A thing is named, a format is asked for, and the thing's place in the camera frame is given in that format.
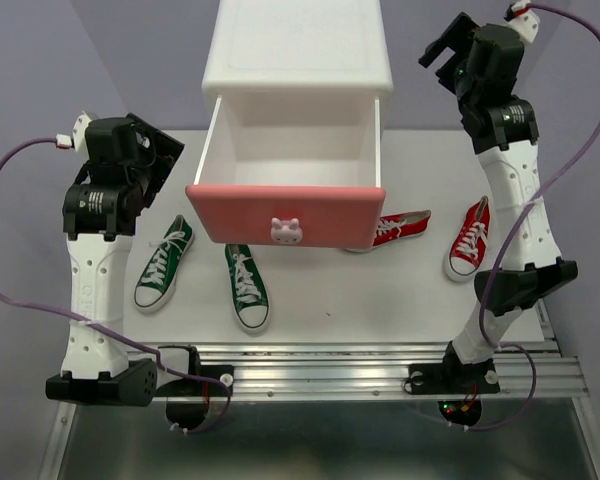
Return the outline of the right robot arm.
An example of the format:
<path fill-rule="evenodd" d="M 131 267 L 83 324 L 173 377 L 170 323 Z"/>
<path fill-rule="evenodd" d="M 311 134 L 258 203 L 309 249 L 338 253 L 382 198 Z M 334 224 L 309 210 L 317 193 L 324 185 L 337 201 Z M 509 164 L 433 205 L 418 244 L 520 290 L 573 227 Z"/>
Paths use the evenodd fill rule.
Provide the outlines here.
<path fill-rule="evenodd" d="M 457 99 L 491 189 L 505 251 L 474 279 L 477 300 L 469 320 L 440 363 L 418 367 L 415 392 L 461 393 L 473 386 L 497 392 L 492 357 L 505 332 L 538 300 L 577 277 L 576 263 L 563 259 L 552 236 L 539 191 L 534 109 L 513 92 L 538 24 L 530 11 L 506 25 L 483 26 L 460 13 L 419 59 L 429 67 L 445 49 L 453 52 L 436 75 Z"/>

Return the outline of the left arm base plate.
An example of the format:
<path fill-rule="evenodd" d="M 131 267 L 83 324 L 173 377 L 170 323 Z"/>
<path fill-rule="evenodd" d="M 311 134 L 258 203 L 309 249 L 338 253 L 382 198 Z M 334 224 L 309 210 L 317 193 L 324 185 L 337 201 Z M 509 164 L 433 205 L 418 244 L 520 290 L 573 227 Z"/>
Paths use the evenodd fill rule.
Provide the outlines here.
<path fill-rule="evenodd" d="M 229 364 L 205 365 L 201 367 L 203 377 L 219 380 L 223 374 L 234 374 L 234 366 Z M 163 371 L 158 371 L 158 377 L 164 377 L 167 382 L 159 386 L 155 397 L 201 397 L 203 382 L 191 381 L 181 377 L 167 377 Z"/>

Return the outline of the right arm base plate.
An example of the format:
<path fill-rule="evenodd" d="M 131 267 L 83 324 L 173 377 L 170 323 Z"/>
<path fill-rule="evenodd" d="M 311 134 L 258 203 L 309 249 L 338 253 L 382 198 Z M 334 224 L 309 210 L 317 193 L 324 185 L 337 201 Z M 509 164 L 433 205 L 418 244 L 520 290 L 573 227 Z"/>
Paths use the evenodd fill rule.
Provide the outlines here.
<path fill-rule="evenodd" d="M 409 366 L 403 388 L 412 395 L 453 396 L 500 392 L 498 375 L 492 360 L 480 364 L 455 366 L 440 363 L 418 363 Z"/>

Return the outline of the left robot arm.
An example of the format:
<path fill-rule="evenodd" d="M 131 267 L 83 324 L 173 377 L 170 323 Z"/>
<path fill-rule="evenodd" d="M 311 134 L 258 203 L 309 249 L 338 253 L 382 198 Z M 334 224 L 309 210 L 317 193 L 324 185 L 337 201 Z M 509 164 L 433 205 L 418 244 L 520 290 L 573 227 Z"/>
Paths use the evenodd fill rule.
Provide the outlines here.
<path fill-rule="evenodd" d="M 129 358 L 122 338 L 126 267 L 136 220 L 184 150 L 137 115 L 76 120 L 72 145 L 86 161 L 63 202 L 71 261 L 69 339 L 51 400 L 81 405 L 149 405 L 158 388 L 153 355 Z"/>

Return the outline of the red sneaker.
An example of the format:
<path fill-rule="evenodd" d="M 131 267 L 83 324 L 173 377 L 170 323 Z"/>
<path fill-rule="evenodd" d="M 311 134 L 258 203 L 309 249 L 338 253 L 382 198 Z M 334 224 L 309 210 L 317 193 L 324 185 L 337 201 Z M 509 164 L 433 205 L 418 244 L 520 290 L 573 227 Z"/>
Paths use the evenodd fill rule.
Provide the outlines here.
<path fill-rule="evenodd" d="M 430 210 L 381 216 L 372 245 L 364 249 L 348 249 L 348 252 L 366 253 L 396 240 L 420 236 L 426 231 L 430 218 Z"/>
<path fill-rule="evenodd" d="M 480 270 L 488 250 L 490 220 L 489 198 L 482 196 L 467 210 L 445 257 L 445 274 L 451 281 L 469 282 Z"/>

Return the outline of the pink front drawer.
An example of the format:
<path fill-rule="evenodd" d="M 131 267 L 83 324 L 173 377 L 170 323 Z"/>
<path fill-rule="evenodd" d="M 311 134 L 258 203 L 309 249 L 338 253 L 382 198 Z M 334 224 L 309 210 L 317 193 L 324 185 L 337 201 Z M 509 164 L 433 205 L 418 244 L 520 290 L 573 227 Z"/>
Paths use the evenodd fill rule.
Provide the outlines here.
<path fill-rule="evenodd" d="M 375 98 L 220 96 L 185 194 L 215 243 L 283 245 L 271 219 L 297 218 L 303 239 L 283 246 L 368 248 L 381 135 Z"/>

